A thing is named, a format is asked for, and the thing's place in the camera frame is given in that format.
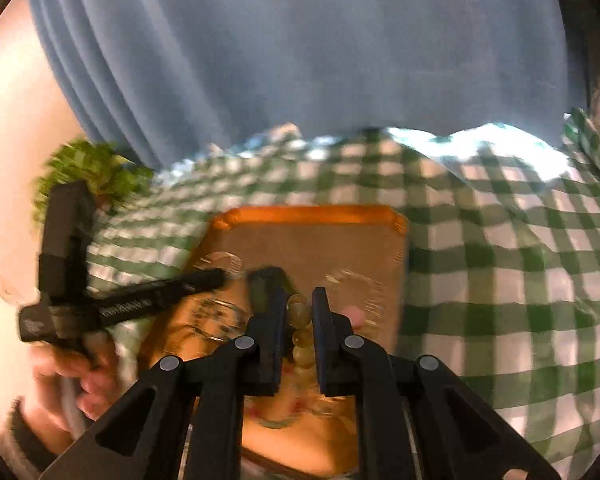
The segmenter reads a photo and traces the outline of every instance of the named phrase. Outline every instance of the white wall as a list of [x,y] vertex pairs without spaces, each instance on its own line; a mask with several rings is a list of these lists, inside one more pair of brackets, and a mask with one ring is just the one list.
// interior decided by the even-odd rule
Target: white wall
[[[31,183],[46,158],[78,135],[28,0],[13,0],[0,17],[0,273],[29,301],[36,297],[40,241],[32,228]],[[28,373],[14,327],[15,309],[0,305],[0,423]]]

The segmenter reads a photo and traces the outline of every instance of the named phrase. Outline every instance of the green grape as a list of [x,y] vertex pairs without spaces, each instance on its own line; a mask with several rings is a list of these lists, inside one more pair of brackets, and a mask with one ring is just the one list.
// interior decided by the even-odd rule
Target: green grape
[[294,361],[301,368],[311,368],[315,364],[314,347],[302,348],[294,346]]
[[308,328],[296,330],[291,336],[291,341],[295,346],[299,346],[301,348],[311,346],[314,344],[314,334]]
[[306,303],[290,303],[286,318],[293,328],[304,328],[311,323],[311,306]]
[[298,382],[302,386],[310,386],[311,384],[315,384],[318,380],[315,366],[312,366],[311,368],[302,368],[300,366],[296,366],[294,367],[294,373],[298,378]]

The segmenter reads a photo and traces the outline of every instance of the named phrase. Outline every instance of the brown tray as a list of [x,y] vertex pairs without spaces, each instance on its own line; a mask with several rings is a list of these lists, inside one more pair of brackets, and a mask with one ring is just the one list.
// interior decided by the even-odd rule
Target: brown tray
[[[364,335],[391,352],[400,323],[406,233],[406,219],[387,206],[238,208],[210,222],[188,268],[200,266],[210,254],[231,254],[221,258],[219,266],[237,277],[215,297],[244,309],[241,319],[235,317],[236,323],[250,316],[244,276],[265,266],[285,269],[295,289],[308,298],[316,286],[325,286],[335,311],[364,297],[360,301],[365,304],[358,306],[369,309],[367,319],[374,322],[365,327],[371,332]],[[142,345],[141,366],[151,366],[167,353],[186,360],[213,351],[215,342],[194,336],[187,328],[209,296],[187,298],[156,320]],[[243,328],[226,337],[237,336]],[[265,428],[246,415],[242,445],[251,456],[304,474],[342,474],[355,468],[357,461],[352,403],[345,404],[343,417],[303,413],[281,429]]]

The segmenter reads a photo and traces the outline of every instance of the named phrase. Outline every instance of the sleeve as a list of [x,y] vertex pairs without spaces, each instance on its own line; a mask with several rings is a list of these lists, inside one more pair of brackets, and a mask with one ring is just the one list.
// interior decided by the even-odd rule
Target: sleeve
[[22,418],[19,399],[13,403],[0,434],[0,455],[18,480],[36,480],[56,459]]

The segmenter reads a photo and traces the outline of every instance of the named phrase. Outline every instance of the green plant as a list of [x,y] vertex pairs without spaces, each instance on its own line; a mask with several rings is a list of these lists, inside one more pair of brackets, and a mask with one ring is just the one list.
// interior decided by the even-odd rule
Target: green plant
[[34,220],[45,220],[49,191],[55,184],[85,180],[99,207],[118,208],[131,196],[146,192],[154,170],[136,166],[117,155],[112,144],[76,139],[57,150],[45,163],[45,175],[36,179]]

